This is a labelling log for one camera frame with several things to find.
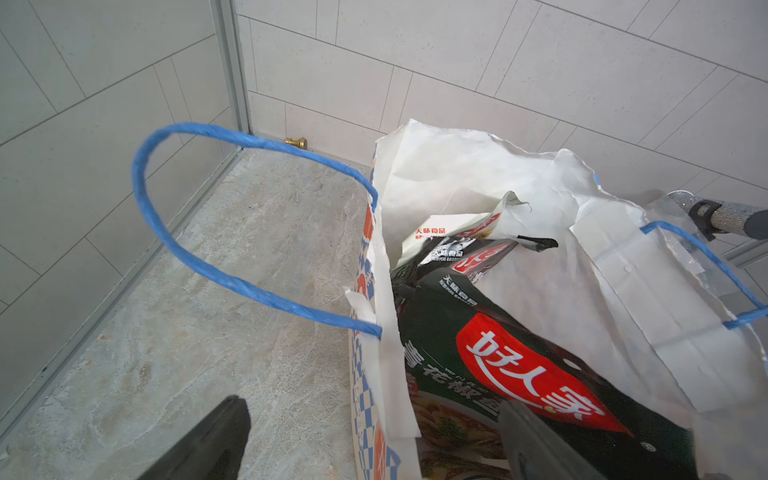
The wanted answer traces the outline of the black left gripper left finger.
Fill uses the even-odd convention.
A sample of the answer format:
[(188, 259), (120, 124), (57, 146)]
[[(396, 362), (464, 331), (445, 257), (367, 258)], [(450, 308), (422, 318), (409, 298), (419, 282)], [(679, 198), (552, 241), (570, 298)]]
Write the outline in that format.
[(139, 479), (235, 480), (250, 430), (246, 400), (227, 396)]

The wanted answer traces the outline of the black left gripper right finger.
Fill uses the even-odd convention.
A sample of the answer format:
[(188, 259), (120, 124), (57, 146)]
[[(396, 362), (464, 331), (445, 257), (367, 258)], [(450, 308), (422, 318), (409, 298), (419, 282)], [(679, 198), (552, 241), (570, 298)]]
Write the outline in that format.
[(499, 433), (513, 479), (604, 479), (526, 405), (504, 400)]

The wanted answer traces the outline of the dark green seasoning packet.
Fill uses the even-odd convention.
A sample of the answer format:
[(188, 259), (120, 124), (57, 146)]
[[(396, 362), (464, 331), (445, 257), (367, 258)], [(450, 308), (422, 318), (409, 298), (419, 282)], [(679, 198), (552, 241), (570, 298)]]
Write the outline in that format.
[(501, 407), (540, 419), (608, 479), (694, 479), (690, 431), (620, 392), (444, 267), (394, 285), (409, 395), (423, 438), (503, 458)]

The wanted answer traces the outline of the black red seasoning packet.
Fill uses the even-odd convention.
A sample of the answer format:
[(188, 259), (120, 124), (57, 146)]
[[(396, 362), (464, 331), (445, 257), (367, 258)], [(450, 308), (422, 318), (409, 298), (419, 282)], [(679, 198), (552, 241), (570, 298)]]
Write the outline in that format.
[(435, 237), (424, 242), (413, 255), (404, 256), (390, 278), (393, 284), (416, 285), (426, 275), (446, 267), (474, 280), (518, 246), (539, 253), (559, 244), (552, 238), (526, 236), (496, 240), (458, 235)]

